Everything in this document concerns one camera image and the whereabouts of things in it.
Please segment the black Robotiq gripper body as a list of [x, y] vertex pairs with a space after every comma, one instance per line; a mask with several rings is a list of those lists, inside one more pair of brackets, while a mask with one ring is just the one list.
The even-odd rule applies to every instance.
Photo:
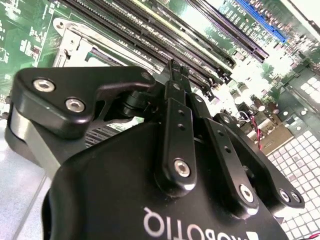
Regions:
[[216, 154], [195, 143], [197, 183], [183, 197], [154, 177], [158, 126], [143, 123], [62, 164], [42, 207], [46, 240], [285, 240], [263, 205], [239, 219], [222, 196]]

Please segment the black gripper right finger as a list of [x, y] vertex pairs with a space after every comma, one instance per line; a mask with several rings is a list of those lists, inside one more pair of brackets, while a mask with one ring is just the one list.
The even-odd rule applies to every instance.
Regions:
[[204, 100], [191, 91], [189, 69], [182, 66], [181, 80], [191, 108], [193, 130], [208, 148], [221, 200], [236, 218], [250, 218], [262, 207], [277, 216], [302, 210], [305, 200], [250, 139], [224, 113], [211, 116]]

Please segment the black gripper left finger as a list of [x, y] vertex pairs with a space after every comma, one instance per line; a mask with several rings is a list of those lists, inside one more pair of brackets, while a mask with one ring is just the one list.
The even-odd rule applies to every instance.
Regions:
[[134, 117], [160, 125], [155, 179], [169, 195], [197, 183], [189, 70], [170, 60], [159, 77], [139, 66], [25, 68], [13, 80], [7, 133], [50, 177], [85, 149], [85, 134]]

